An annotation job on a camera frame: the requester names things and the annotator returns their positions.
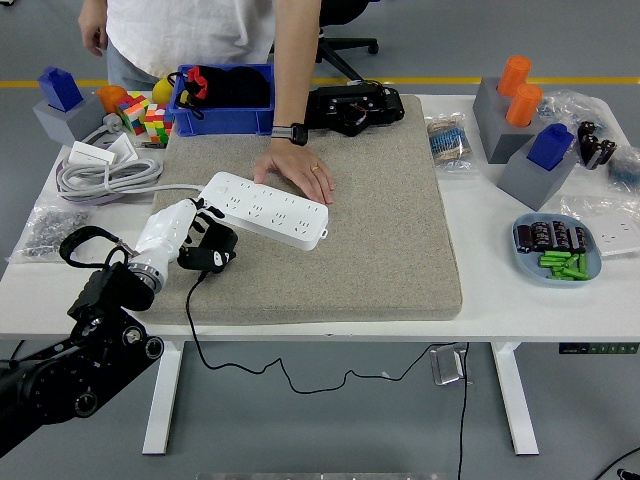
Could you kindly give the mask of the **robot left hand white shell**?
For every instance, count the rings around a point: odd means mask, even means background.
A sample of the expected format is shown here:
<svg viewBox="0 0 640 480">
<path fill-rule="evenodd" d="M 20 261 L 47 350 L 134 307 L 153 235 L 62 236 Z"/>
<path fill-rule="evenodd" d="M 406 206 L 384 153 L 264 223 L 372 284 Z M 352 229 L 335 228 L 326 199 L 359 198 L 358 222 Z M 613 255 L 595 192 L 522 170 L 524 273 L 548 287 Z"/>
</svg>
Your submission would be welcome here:
<svg viewBox="0 0 640 480">
<path fill-rule="evenodd" d="M 224 214 L 204 199 L 185 199 L 152 215 L 135 246 L 129 268 L 167 278 L 176 262 L 186 270 L 220 273 L 236 257 L 235 232 L 218 221 Z"/>
</svg>

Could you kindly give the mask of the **person's left hand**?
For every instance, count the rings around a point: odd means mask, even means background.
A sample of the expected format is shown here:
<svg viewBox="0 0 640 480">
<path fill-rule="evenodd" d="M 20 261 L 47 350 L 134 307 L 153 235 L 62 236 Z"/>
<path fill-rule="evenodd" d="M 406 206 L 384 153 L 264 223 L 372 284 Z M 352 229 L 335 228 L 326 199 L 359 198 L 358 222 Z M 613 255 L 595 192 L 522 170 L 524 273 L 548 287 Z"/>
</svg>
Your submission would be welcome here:
<svg viewBox="0 0 640 480">
<path fill-rule="evenodd" d="M 262 183 L 268 172 L 275 172 L 291 181 L 310 200 L 331 205 L 335 180 L 329 167 L 308 147 L 286 139 L 271 139 L 254 166 L 256 184 Z"/>
</svg>

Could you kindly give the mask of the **person's right hand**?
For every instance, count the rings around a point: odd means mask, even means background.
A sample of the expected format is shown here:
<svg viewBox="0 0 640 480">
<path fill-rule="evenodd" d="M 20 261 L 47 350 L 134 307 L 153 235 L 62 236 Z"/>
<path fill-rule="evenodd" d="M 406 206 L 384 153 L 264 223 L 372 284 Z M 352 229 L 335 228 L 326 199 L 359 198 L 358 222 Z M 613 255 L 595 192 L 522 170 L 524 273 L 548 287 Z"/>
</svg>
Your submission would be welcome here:
<svg viewBox="0 0 640 480">
<path fill-rule="evenodd" d="M 102 57 L 107 49 L 106 11 L 104 9 L 84 9 L 78 17 L 83 47 L 92 55 Z"/>
</svg>

